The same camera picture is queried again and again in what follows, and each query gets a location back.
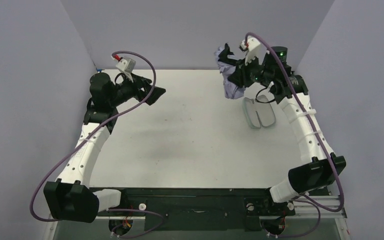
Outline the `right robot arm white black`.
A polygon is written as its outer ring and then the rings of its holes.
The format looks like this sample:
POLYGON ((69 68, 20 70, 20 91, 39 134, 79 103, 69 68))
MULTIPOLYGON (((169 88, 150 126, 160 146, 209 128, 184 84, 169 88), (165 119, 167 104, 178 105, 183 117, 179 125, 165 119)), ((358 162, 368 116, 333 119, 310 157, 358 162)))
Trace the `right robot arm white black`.
POLYGON ((283 203, 308 191, 331 185, 346 166, 343 156, 329 146, 316 120, 308 87, 302 76, 294 74, 287 64, 287 47, 274 46, 275 56, 267 51, 263 61, 238 58, 228 44, 215 55, 223 76, 224 95, 239 99, 246 88, 260 84, 273 95, 273 102, 284 112, 297 140, 302 165, 288 171, 287 178, 269 188, 271 200, 283 203))

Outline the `lilac black umbrella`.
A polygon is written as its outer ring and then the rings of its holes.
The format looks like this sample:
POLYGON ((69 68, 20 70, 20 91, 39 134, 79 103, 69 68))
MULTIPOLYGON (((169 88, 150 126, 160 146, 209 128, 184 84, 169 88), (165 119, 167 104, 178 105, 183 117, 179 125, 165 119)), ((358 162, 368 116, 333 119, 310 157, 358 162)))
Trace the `lilac black umbrella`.
POLYGON ((236 66, 240 59, 235 55, 237 58, 236 65, 228 65, 218 62, 218 48, 214 52, 214 56, 218 70, 223 77, 224 97, 231 100, 240 99, 244 97, 246 88, 229 80, 229 77, 236 71, 236 66))

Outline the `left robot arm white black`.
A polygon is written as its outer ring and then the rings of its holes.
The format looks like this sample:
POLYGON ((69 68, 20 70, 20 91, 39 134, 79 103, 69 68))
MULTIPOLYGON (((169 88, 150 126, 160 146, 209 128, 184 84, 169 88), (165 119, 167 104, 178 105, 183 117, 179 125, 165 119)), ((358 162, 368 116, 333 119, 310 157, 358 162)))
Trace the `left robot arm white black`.
POLYGON ((65 166, 56 180, 47 181, 43 188, 50 214, 56 221, 91 223, 98 213, 120 204, 120 190, 90 189, 99 154, 117 122, 117 107, 131 99, 150 106, 166 89, 136 74, 119 73, 119 76, 122 77, 120 83, 112 81, 105 72, 96 73, 89 80, 91 97, 75 152, 63 161, 65 166))

